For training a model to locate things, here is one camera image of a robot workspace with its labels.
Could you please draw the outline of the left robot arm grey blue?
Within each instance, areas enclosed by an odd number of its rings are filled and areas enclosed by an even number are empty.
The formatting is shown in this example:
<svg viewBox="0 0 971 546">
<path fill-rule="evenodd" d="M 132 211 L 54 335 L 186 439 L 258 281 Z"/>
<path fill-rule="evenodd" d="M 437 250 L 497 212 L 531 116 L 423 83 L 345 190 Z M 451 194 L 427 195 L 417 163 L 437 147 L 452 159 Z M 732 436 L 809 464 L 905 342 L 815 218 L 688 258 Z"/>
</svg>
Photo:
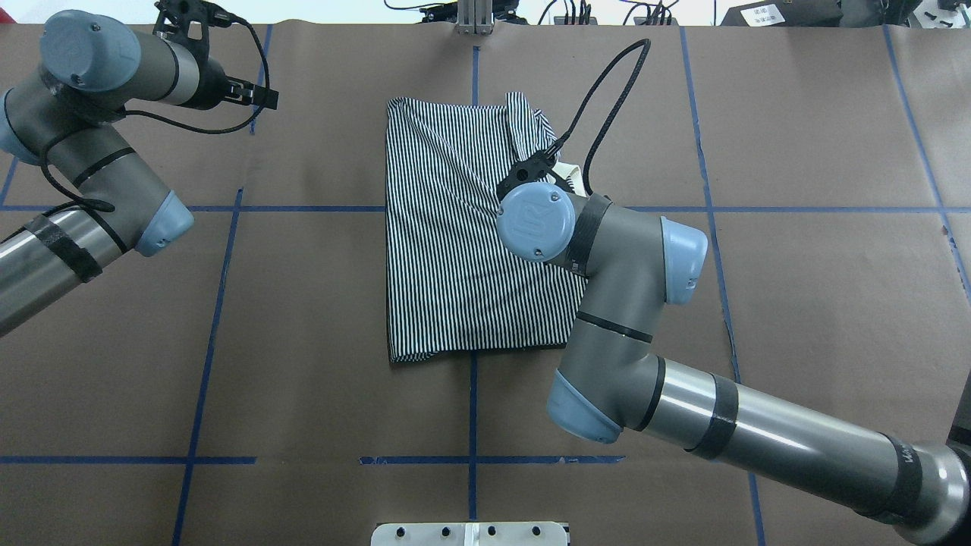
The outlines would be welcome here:
<svg viewBox="0 0 971 546">
<path fill-rule="evenodd" d="M 181 198 L 116 130 L 144 117 L 193 133 L 201 127 L 128 108 L 130 100 L 209 110 L 252 108 L 255 121 L 277 108 L 265 77 L 230 77 L 209 53 L 212 28 L 256 28 L 208 1 L 156 2 L 149 33 L 108 15 L 63 10 L 39 38 L 38 68 L 2 94 L 2 149 L 39 167 L 64 202 L 25 222 L 2 241 L 3 334 L 129 251 L 163 251 L 194 224 Z"/>
</svg>

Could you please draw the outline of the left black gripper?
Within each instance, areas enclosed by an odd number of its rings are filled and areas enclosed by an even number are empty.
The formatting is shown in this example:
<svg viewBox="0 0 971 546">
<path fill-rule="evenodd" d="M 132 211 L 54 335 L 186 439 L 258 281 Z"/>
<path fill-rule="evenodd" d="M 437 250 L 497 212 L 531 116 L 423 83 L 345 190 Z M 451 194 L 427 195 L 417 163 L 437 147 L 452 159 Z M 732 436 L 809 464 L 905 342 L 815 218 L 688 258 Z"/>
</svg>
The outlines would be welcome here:
<svg viewBox="0 0 971 546">
<path fill-rule="evenodd" d="M 271 110 L 277 110 L 278 100 L 280 93 L 276 89 L 238 79 L 228 79 L 228 88 L 222 94 L 222 102 Z"/>
</svg>

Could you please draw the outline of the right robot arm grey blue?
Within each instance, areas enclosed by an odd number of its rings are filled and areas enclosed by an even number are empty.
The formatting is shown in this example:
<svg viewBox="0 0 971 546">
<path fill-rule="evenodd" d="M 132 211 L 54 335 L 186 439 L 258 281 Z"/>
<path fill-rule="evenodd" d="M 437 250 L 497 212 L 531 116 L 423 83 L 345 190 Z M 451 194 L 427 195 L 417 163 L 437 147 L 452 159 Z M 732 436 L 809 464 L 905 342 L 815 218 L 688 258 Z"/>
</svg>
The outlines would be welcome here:
<svg viewBox="0 0 971 546">
<path fill-rule="evenodd" d="M 918 214 L 660 215 L 524 184 L 506 246 L 586 284 L 555 424 L 635 433 L 828 501 L 893 542 L 969 543 L 946 441 L 969 310 Z"/>
</svg>

